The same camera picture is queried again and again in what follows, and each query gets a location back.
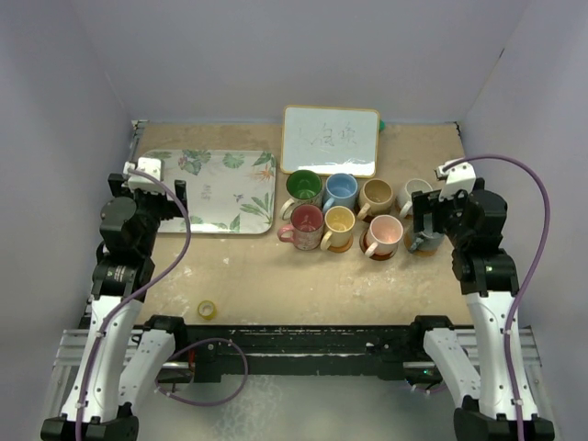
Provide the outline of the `white mug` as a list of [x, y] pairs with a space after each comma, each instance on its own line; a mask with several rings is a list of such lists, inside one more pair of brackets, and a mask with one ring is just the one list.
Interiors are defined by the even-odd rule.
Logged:
[[396, 208], [401, 218], [405, 219], [413, 215], [412, 195], [414, 192], [428, 193], [432, 191], [432, 186], [425, 180], [414, 178], [408, 180], [400, 189], [396, 197]]

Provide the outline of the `grey stoneware cup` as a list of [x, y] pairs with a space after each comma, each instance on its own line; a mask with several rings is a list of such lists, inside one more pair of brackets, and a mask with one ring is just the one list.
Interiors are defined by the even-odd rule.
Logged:
[[445, 235], [437, 232], [414, 232], [409, 230], [404, 235], [404, 244], [411, 254], [433, 255], [439, 249]]

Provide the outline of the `tan stoneware mug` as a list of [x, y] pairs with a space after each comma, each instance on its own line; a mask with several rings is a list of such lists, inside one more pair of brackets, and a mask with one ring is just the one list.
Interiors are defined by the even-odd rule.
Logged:
[[384, 180], [369, 179], [359, 190], [356, 217], [364, 221], [367, 217], [388, 214], [394, 200], [391, 186]]

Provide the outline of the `pink mug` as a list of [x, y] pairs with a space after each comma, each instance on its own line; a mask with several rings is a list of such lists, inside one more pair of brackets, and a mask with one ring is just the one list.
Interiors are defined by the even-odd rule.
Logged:
[[392, 257], [403, 236], [402, 223], [391, 215], [378, 215], [370, 223], [365, 236], [366, 257]]

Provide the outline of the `ringed brown wood coaster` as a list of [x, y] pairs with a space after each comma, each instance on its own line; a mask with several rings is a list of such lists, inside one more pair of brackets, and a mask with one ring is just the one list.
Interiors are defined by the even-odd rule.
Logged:
[[371, 260], [375, 260], [375, 261], [386, 261], [386, 260], [391, 259], [392, 257], [394, 257], [397, 254], [398, 249], [394, 249], [393, 251], [391, 251], [387, 254], [367, 255], [367, 249], [368, 249], [367, 235], [368, 235], [368, 230], [364, 230], [360, 236], [360, 249], [365, 257], [367, 257]]

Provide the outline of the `light blue mug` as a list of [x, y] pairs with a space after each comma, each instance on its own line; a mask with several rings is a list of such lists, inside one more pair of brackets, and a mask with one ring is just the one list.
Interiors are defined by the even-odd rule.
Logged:
[[358, 183], [352, 175], [344, 173], [330, 175], [324, 187], [322, 212], [326, 213], [333, 207], [353, 209], [358, 190]]

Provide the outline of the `floral serving tray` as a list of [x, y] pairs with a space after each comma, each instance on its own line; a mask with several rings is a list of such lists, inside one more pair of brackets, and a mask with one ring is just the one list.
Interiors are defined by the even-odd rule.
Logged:
[[152, 150], [139, 158], [162, 167], [163, 182], [187, 185], [187, 211], [164, 220], [160, 233], [262, 234], [274, 221], [277, 161], [269, 151]]

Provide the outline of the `pale yellow mug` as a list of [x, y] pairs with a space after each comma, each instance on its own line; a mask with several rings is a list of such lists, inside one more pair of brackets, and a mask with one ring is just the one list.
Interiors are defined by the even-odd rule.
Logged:
[[355, 213], [346, 207], [333, 207], [324, 216], [324, 232], [320, 248], [329, 251], [330, 246], [341, 246], [353, 237]]

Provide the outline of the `green interior mug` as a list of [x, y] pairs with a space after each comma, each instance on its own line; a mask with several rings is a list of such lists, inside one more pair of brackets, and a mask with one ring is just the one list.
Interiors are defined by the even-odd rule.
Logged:
[[282, 205], [279, 216], [289, 220], [293, 210], [301, 205], [322, 206], [323, 185], [319, 175], [311, 170], [298, 170], [286, 182], [288, 199]]

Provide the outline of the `red floral mug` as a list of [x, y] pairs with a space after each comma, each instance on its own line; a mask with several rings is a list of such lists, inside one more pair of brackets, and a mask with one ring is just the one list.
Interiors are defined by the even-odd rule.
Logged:
[[324, 219], [322, 210], [313, 205], [301, 205], [290, 216], [290, 223], [277, 232], [282, 243], [292, 243], [301, 251], [316, 249], [322, 240]]

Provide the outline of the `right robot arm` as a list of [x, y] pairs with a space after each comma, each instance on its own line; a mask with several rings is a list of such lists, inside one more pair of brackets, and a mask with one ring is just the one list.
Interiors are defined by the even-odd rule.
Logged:
[[458, 348], [449, 326], [409, 336], [410, 352], [432, 358], [451, 392], [459, 440], [552, 440], [554, 424], [540, 416], [529, 389], [515, 303], [522, 290], [515, 262], [501, 247], [507, 204], [485, 190], [412, 195], [413, 229], [430, 226], [453, 246], [452, 266], [472, 318], [479, 364]]

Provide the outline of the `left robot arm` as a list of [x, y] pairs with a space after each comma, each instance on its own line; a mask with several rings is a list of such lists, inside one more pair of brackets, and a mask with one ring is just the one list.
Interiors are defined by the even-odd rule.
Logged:
[[183, 319], [153, 316], [146, 348], [125, 358], [147, 290], [170, 272], [154, 274], [152, 253], [162, 221], [189, 218], [187, 184], [168, 187], [159, 175], [139, 170], [112, 174], [108, 184], [112, 199], [100, 212], [85, 349], [59, 416], [42, 424], [43, 440], [136, 439], [140, 400], [165, 359], [178, 360], [189, 348]]

